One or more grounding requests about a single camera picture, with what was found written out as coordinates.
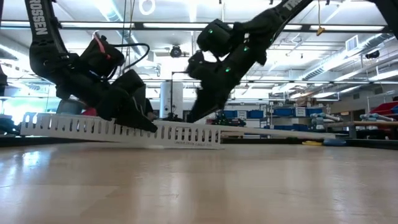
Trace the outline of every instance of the security camera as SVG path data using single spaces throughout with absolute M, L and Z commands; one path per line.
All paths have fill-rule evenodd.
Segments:
M 173 48 L 170 51 L 170 56 L 172 58 L 179 58 L 182 55 L 182 51 L 180 49 L 179 45 L 174 45 Z

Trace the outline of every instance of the hardwood floor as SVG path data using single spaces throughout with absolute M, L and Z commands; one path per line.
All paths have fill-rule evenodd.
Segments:
M 0 148 L 0 223 L 398 223 L 398 152 Z

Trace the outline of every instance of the white pillar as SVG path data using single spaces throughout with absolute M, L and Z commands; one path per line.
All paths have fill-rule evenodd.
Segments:
M 183 112 L 183 83 L 173 82 L 173 105 L 174 109 L 172 111 L 171 107 L 171 92 L 172 86 L 171 82 L 164 82 L 160 85 L 160 118 L 166 118 L 170 112 L 178 115 L 179 118 L 182 117 Z

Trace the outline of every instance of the ceiling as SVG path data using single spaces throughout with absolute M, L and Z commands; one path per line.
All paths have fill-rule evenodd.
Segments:
M 253 18 L 256 14 L 262 12 L 268 7 L 270 0 L 245 0 L 244 4 L 240 0 L 223 0 L 219 4 L 217 0 L 155 0 L 154 11 L 146 15 L 146 11 L 150 10 L 151 3 L 148 0 L 67 0 L 58 1 L 54 5 L 54 11 L 60 21 L 90 21 L 90 22 L 107 22 L 106 14 L 109 8 L 114 7 L 115 11 L 121 15 L 121 20 L 129 22 L 211 22 L 213 19 L 219 18 L 225 22 L 244 22 Z M 131 15 L 131 6 L 134 6 L 134 12 Z M 386 22 L 378 11 L 377 7 L 368 1 L 331 1 L 326 5 L 325 1 L 320 1 L 320 8 L 318 8 L 318 1 L 312 2 L 305 10 L 303 10 L 291 24 L 321 24 L 325 27 L 327 25 L 343 25 L 346 26 L 345 33 L 326 32 L 320 36 L 313 32 L 283 32 L 274 42 L 274 45 L 267 51 L 267 63 L 264 67 L 254 65 L 252 69 L 246 74 L 243 80 L 295 80 L 306 69 L 322 62 L 325 58 L 339 52 L 346 46 L 346 41 L 355 35 L 358 35 L 359 40 L 364 40 L 375 36 L 366 31 L 363 33 L 350 32 L 349 27 L 352 25 L 362 26 L 385 26 Z M 5 21 L 26 21 L 27 13 L 23 0 L 7 0 L 4 3 L 3 20 Z M 68 50 L 82 53 L 91 41 L 93 30 L 60 30 L 63 41 Z M 101 30 L 101 35 L 108 38 L 108 42 L 112 44 L 120 44 L 122 42 L 121 36 L 114 30 Z M 169 50 L 173 45 L 180 45 L 181 49 L 189 54 L 192 50 L 197 49 L 196 38 L 200 31 L 189 30 L 133 30 L 132 34 L 139 42 L 149 44 L 150 49 L 155 53 L 156 57 L 151 61 L 152 63 L 139 63 L 137 71 L 142 74 L 143 79 L 161 79 L 166 80 L 171 78 L 172 71 L 182 71 L 187 66 L 188 58 L 171 58 L 169 57 Z M 5 42 L 5 38 L 0 39 L 0 45 L 5 46 L 9 50 L 14 50 L 23 55 L 23 52 L 28 49 L 32 41 L 30 29 L 10 29 L 2 27 L 0 35 L 6 37 L 9 41 Z M 396 54 L 396 40 L 386 42 L 382 47 L 378 47 L 381 56 L 378 60 L 389 58 Z M 20 62 L 10 62 L 12 67 L 21 67 L 29 70 L 29 64 L 21 59 Z M 214 60 L 210 55 L 206 55 L 209 60 Z M 317 77 L 318 80 L 331 80 L 331 77 L 338 78 L 349 72 L 360 69 L 363 66 L 371 65 L 375 60 L 365 60 L 361 62 L 361 57 L 355 55 L 350 57 L 344 63 L 339 64 L 329 70 L 331 73 L 323 74 Z M 391 66 L 396 63 L 396 60 L 380 65 Z M 160 73 L 154 72 L 154 65 L 159 65 Z M 32 84 L 39 81 L 37 77 L 29 76 L 28 74 L 16 73 L 11 74 L 11 80 L 17 83 Z M 177 79 L 187 79 L 187 76 L 180 75 Z M 160 88 L 161 82 L 149 82 L 147 85 L 150 88 Z M 197 87 L 191 81 L 186 82 L 186 89 L 184 92 L 185 98 L 194 97 L 194 91 L 190 88 Z M 272 93 L 272 89 L 276 85 L 274 83 L 252 83 L 242 84 L 241 95 L 237 98 L 258 98 L 263 94 Z M 296 86 L 291 88 L 288 92 L 305 90 L 310 86 L 301 86 L 297 89 Z M 148 90 L 148 95 L 157 95 L 157 91 Z

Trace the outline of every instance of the wooden floor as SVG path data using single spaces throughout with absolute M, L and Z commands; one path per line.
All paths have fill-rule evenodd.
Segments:
M 393 224 L 398 151 L 0 148 L 0 223 Z

